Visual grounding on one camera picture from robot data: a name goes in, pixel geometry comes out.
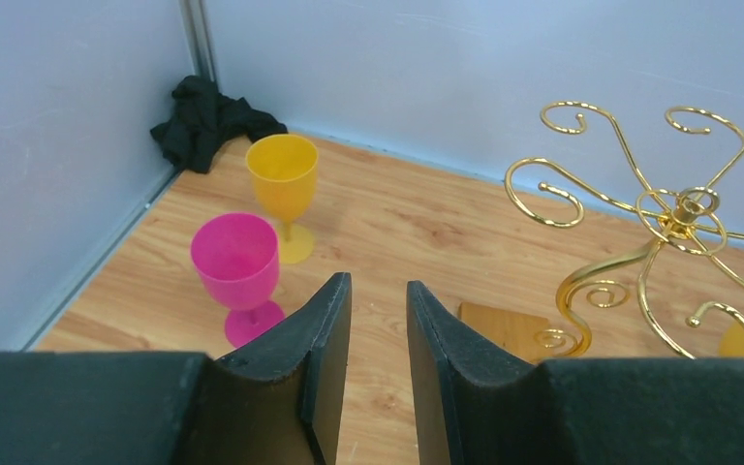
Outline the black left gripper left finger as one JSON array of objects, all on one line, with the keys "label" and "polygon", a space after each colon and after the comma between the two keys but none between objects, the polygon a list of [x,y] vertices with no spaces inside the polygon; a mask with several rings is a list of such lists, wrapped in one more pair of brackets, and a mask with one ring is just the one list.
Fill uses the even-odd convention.
[{"label": "black left gripper left finger", "polygon": [[0,352],[0,464],[332,464],[352,278],[219,358]]}]

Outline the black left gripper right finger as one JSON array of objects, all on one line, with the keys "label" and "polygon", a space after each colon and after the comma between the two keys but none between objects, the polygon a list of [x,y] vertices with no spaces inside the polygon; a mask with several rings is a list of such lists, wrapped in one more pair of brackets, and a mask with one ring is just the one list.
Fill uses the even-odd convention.
[{"label": "black left gripper right finger", "polygon": [[423,464],[744,464],[744,359],[528,363],[406,290]]}]

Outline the pink wine glass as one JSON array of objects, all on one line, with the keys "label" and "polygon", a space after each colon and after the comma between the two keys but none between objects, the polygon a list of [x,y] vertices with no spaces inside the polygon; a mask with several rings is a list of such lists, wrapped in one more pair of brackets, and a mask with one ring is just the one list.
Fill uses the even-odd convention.
[{"label": "pink wine glass", "polygon": [[229,310],[228,341],[240,348],[285,319],[273,299],[280,277],[279,239],[262,217],[230,212],[195,233],[190,256],[207,293]]}]

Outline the yellow wine glass taken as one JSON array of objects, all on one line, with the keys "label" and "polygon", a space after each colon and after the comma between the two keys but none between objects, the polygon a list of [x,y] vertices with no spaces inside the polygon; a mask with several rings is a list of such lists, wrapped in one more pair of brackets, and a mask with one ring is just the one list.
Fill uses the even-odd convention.
[{"label": "yellow wine glass taken", "polygon": [[253,192],[273,220],[279,238],[279,260],[298,264],[314,251],[315,237],[298,223],[316,193],[319,152],[309,139],[272,135],[254,142],[245,156]]}]

